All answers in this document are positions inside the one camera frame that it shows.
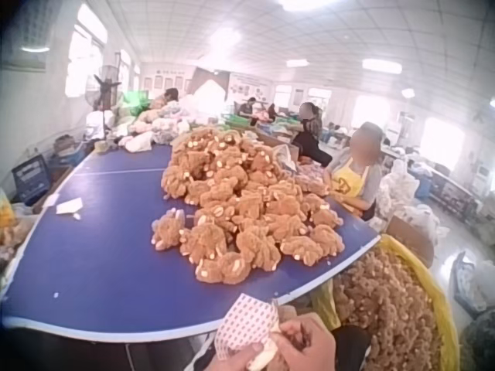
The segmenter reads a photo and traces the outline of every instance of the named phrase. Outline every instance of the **ceiling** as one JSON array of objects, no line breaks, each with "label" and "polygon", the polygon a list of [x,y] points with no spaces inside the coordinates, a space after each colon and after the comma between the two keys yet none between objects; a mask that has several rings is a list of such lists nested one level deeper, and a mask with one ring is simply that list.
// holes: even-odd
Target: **ceiling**
[{"label": "ceiling", "polygon": [[[196,61],[215,31],[231,27],[242,37],[234,71],[397,99],[412,87],[415,105],[495,135],[491,1],[333,0],[311,12],[286,12],[278,0],[107,1],[144,63]],[[307,67],[285,66],[304,58]],[[364,71],[363,58],[399,62],[403,72]]]}]

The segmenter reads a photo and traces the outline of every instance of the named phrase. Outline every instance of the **patterned paper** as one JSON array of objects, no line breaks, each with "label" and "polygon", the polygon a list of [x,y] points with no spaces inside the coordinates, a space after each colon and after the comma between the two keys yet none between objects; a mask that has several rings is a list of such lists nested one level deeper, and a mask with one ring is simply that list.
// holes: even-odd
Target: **patterned paper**
[{"label": "patterned paper", "polygon": [[242,294],[232,305],[215,338],[219,359],[227,359],[253,342],[265,344],[270,329],[278,323],[277,308]]}]

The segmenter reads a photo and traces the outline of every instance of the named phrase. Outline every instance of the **standing fan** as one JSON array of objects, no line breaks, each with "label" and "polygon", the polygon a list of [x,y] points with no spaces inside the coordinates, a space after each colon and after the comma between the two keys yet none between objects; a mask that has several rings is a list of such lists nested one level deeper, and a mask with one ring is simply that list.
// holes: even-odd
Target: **standing fan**
[{"label": "standing fan", "polygon": [[86,102],[95,111],[102,111],[104,139],[107,137],[104,112],[119,101],[121,93],[118,92],[117,86],[120,84],[118,68],[114,66],[102,66],[98,75],[90,75],[86,82]]}]

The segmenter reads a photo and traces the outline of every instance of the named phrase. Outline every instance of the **white paper scrap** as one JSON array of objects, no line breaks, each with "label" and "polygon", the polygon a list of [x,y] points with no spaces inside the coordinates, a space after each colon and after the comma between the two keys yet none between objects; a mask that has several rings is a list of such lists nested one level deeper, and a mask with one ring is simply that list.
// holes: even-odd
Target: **white paper scrap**
[{"label": "white paper scrap", "polygon": [[57,214],[74,214],[83,208],[83,200],[78,197],[56,206]]}]

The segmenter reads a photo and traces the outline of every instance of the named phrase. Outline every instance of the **blue crate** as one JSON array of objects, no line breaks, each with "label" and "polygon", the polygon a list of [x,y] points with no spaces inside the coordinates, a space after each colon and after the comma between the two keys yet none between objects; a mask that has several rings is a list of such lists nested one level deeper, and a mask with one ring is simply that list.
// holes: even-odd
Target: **blue crate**
[{"label": "blue crate", "polygon": [[50,189],[50,173],[41,155],[16,166],[12,174],[19,199],[27,206],[31,206]]}]

